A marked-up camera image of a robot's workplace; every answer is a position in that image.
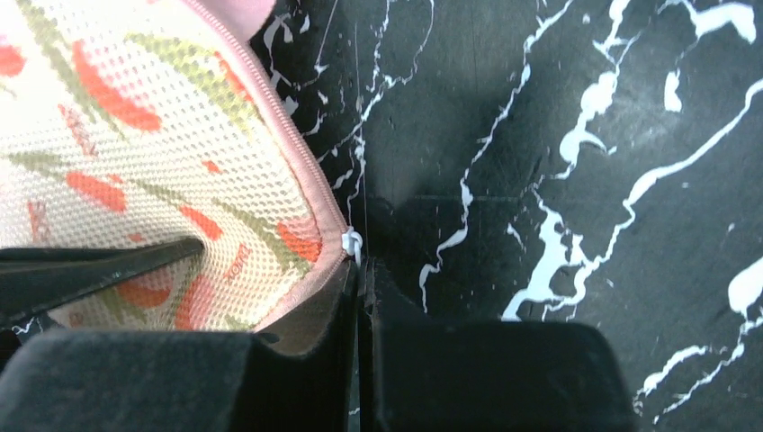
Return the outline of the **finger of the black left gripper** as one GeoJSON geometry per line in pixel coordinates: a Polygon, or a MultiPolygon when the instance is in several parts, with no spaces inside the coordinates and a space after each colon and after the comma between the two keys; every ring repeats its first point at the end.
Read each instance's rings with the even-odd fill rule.
{"type": "Polygon", "coordinates": [[[204,252],[197,238],[138,248],[1,250],[1,326],[9,328],[116,284],[204,252]]]}

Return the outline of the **floral mesh laundry bag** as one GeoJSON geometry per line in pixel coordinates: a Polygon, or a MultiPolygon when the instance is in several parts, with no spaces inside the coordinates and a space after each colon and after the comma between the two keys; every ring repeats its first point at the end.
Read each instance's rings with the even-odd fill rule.
{"type": "Polygon", "coordinates": [[[183,260],[49,317],[68,329],[264,329],[359,236],[248,40],[270,1],[4,1],[1,245],[183,260]]]}

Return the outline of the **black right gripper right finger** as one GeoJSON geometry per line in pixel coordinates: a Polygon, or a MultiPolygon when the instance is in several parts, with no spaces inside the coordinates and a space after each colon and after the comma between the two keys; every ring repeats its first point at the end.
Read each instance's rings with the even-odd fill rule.
{"type": "Polygon", "coordinates": [[[578,323],[433,319],[379,260],[360,289],[363,431],[634,431],[615,354],[578,323]]]}

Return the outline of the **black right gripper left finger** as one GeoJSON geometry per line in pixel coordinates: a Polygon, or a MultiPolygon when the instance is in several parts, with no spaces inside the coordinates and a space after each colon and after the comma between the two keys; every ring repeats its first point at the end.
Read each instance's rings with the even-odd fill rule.
{"type": "Polygon", "coordinates": [[[1,376],[4,431],[343,431],[356,266],[256,333],[55,330],[1,376]]]}

